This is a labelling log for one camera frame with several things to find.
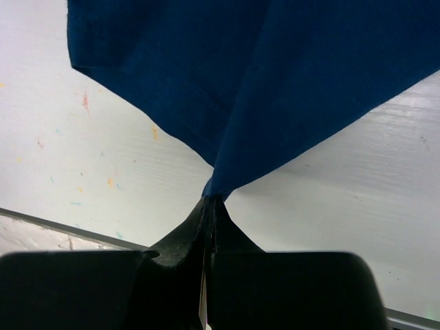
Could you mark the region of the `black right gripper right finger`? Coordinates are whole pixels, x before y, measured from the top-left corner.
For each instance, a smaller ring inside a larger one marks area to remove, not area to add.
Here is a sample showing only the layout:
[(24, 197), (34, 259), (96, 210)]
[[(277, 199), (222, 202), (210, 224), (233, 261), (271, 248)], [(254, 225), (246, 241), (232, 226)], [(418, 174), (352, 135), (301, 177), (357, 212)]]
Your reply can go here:
[(208, 324), (213, 329), (387, 329), (366, 262), (349, 252), (266, 252), (206, 200)]

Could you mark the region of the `blue printed t shirt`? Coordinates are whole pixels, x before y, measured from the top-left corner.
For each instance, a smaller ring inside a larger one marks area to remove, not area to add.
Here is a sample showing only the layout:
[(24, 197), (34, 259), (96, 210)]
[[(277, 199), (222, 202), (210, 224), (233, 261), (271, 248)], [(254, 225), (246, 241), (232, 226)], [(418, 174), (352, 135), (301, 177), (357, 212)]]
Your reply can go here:
[(71, 66), (213, 168), (276, 170), (439, 70), (438, 1), (69, 1)]

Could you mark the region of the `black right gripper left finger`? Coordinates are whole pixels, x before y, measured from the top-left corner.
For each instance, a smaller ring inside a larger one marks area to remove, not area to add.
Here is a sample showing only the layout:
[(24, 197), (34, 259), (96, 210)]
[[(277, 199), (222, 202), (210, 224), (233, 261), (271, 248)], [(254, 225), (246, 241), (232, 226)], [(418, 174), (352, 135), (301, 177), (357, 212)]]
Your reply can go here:
[(204, 329), (206, 200), (145, 250), (1, 257), (2, 329)]

